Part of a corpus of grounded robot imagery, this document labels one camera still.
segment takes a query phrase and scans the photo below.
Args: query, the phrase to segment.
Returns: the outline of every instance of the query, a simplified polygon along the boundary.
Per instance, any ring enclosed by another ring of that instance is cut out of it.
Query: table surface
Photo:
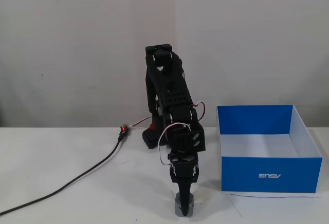
[[[194,214],[177,217],[169,167],[132,131],[118,153],[59,194],[0,217],[0,223],[328,223],[329,128],[309,128],[323,162],[317,194],[222,193],[216,128],[206,128],[200,176],[192,185]],[[1,128],[0,211],[57,190],[105,158],[117,128]],[[163,157],[166,148],[163,146]]]

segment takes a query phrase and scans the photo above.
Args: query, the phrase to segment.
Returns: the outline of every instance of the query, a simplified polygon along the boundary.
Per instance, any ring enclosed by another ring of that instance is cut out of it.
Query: white backdrop
[[[177,47],[194,100],[295,104],[329,126],[329,0],[175,0]]]
[[[204,126],[220,104],[295,104],[329,125],[329,0],[0,0],[3,126],[148,116],[145,46],[183,60]]]
[[[174,0],[0,0],[4,126],[148,115],[145,47],[175,45]]]

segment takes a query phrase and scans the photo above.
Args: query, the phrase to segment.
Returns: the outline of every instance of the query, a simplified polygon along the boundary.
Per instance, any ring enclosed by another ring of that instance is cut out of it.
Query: gray cube
[[[193,215],[193,208],[194,208],[194,196],[192,193],[190,193],[190,204],[189,204],[189,213],[187,216],[183,216],[183,213],[181,211],[180,207],[180,194],[176,194],[175,198],[175,214],[179,217],[191,217]]]

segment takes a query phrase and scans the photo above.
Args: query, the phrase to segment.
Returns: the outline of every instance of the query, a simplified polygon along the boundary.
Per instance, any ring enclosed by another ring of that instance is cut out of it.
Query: white wire
[[[132,128],[133,126],[138,125],[139,123],[141,123],[141,122],[143,122],[144,120],[147,120],[147,119],[149,119],[149,118],[152,118],[152,116],[149,116],[149,117],[147,117],[147,118],[144,118],[144,119],[142,119],[142,120],[136,122],[135,124],[130,125],[129,127]]]
[[[168,164],[168,163],[164,163],[164,162],[162,161],[162,158],[161,158],[161,150],[160,150],[160,141],[161,141],[161,138],[163,137],[163,135],[165,134],[166,130],[167,130],[169,127],[172,127],[172,126],[174,126],[174,125],[186,125],[186,126],[189,128],[189,130],[191,130],[191,127],[190,127],[189,124],[181,123],[181,122],[174,122],[174,123],[168,125],[168,126],[163,130],[163,132],[162,132],[162,134],[161,134],[161,136],[160,136],[160,138],[159,138],[159,141],[158,141],[158,150],[159,150],[160,161],[161,161],[162,165],[170,165],[170,163]]]
[[[198,101],[198,102],[197,102],[196,104],[194,104],[194,105],[198,106],[200,103],[204,104],[203,101]]]

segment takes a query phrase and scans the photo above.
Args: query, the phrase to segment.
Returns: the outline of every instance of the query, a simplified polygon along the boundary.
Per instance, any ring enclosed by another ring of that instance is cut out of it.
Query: blue box
[[[294,106],[218,106],[217,112],[222,191],[316,191],[322,157]]]

